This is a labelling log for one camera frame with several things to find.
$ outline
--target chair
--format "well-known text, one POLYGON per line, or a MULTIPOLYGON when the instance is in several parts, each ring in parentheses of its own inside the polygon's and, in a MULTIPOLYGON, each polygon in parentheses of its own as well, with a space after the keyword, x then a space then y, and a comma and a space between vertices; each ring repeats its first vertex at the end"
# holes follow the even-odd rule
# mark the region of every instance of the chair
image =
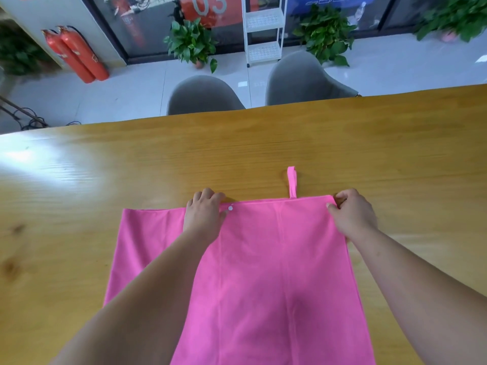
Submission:
POLYGON ((330 77, 314 55, 298 51, 284 57, 272 69, 265 104, 338 99, 356 97, 357 94, 354 89, 330 77))
POLYGON ((167 104, 167 115, 245 109, 235 92, 221 79, 197 75, 182 81, 167 104))

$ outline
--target person's left hand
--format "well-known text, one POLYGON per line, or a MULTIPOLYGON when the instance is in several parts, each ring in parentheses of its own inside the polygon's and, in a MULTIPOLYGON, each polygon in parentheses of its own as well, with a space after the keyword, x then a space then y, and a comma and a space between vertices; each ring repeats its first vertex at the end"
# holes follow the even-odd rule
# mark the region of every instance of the person's left hand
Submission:
POLYGON ((194 233, 198 239, 210 244, 220 233, 228 210, 220 212, 224 193, 215 193, 210 188, 196 192, 187 202, 183 232, 194 233))

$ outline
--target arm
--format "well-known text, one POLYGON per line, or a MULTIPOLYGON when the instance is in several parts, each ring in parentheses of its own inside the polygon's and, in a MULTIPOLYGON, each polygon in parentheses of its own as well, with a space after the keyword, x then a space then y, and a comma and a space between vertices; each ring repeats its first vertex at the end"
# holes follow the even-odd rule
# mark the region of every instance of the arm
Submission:
POLYGON ((220 232, 225 195, 209 188, 187 203, 183 233, 101 309, 52 365, 169 364, 186 320, 193 279, 220 232))
POLYGON ((399 326, 427 364, 484 363, 487 297, 436 269, 380 232, 372 206, 357 190, 342 191, 335 223, 362 255, 399 326))

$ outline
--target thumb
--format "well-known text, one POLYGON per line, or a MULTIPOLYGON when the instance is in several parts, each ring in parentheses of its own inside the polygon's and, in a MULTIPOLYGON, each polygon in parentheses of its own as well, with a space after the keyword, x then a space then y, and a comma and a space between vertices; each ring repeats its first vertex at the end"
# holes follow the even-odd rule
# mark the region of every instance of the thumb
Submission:
POLYGON ((223 210, 220 213, 220 225, 223 225, 223 222, 225 221, 225 218, 227 217, 228 210, 223 210))
POLYGON ((328 209, 328 212, 332 215, 335 216, 338 212, 338 208, 333 205, 331 202, 326 203, 326 208, 328 209))

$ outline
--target wooden table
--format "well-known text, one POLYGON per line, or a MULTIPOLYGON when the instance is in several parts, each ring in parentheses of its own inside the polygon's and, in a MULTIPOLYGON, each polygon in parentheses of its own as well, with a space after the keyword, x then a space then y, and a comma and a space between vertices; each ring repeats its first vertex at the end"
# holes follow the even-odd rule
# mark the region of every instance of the wooden table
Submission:
MULTIPOLYGON (((101 307, 121 210, 356 187, 381 228, 487 294, 487 85, 0 136, 0 363, 46 363, 101 307)), ((350 254, 378 364, 420 363, 350 254)))

